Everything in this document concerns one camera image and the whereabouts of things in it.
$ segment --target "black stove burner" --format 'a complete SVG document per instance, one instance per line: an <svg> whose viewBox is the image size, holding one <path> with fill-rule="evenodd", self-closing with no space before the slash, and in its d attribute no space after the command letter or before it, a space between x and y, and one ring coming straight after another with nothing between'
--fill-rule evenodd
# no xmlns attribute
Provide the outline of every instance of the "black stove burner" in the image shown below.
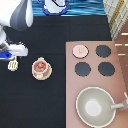
<svg viewBox="0 0 128 128"><path fill-rule="evenodd" d="M89 75L90 71L91 68L86 62L79 62L75 66L75 72L79 76L87 76Z"/></svg>
<svg viewBox="0 0 128 128"><path fill-rule="evenodd" d="M114 66L109 62L100 63L98 70L103 76L112 76L115 72Z"/></svg>
<svg viewBox="0 0 128 128"><path fill-rule="evenodd" d="M111 54L111 49L106 45L99 45L96 48L96 54L100 57L108 57Z"/></svg>

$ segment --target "pink stovetop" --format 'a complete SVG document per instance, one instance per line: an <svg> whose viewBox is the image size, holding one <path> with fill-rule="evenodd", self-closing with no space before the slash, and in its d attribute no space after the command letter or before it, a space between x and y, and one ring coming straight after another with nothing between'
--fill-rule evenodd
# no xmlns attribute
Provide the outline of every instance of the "pink stovetop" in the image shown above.
<svg viewBox="0 0 128 128"><path fill-rule="evenodd" d="M84 45L88 48L89 54L78 59L72 54L76 45ZM98 45L107 45L111 48L111 55L106 58L97 56L95 50ZM101 62L110 62L115 67L112 76L103 76L98 71ZM75 65L78 62L87 62L91 67L88 76L81 77L75 73ZM100 87L105 89L113 97L115 103L125 100L124 92L126 87L117 55L114 41L76 41L66 43L66 128L91 128L81 121L77 115L75 103L81 90L86 87ZM117 111L114 121L106 128L128 128L128 110Z"/></svg>

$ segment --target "stove top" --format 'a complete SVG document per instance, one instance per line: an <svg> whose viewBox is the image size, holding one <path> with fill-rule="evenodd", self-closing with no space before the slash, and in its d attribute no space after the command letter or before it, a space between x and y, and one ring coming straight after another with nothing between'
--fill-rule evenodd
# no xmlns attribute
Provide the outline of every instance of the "stove top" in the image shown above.
<svg viewBox="0 0 128 128"><path fill-rule="evenodd" d="M115 103L125 99L126 87L114 41L66 43L66 128L90 128L79 118L75 106L78 94L87 87L106 90ZM121 117L117 112L108 128L127 128L126 117L128 111Z"/></svg>

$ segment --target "black table surface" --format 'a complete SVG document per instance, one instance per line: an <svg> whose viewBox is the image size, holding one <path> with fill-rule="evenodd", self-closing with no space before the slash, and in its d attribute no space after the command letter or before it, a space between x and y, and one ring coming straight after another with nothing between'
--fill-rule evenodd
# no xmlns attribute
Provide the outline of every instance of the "black table surface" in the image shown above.
<svg viewBox="0 0 128 128"><path fill-rule="evenodd" d="M0 128L66 128L67 41L111 41L107 16L34 17L26 31L6 28L14 43L29 49L15 72L0 61ZM32 76L32 64L44 57L53 72L49 79Z"/></svg>

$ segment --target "burner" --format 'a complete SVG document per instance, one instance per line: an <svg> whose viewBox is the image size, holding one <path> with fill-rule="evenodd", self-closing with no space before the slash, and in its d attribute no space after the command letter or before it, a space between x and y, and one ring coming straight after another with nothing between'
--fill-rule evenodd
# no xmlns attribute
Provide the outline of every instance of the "burner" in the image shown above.
<svg viewBox="0 0 128 128"><path fill-rule="evenodd" d="M90 71L91 68L86 62L79 62L75 66L75 72L79 76L87 76L89 75Z"/></svg>
<svg viewBox="0 0 128 128"><path fill-rule="evenodd" d="M108 57L111 54L111 49L106 45L99 45L96 48L96 54L100 57Z"/></svg>
<svg viewBox="0 0 128 128"><path fill-rule="evenodd" d="M73 55L77 58L84 58L88 55L88 49L84 45L76 45L73 48Z"/></svg>
<svg viewBox="0 0 128 128"><path fill-rule="evenodd" d="M100 63L98 70L103 76L112 76L115 72L114 66L109 62Z"/></svg>

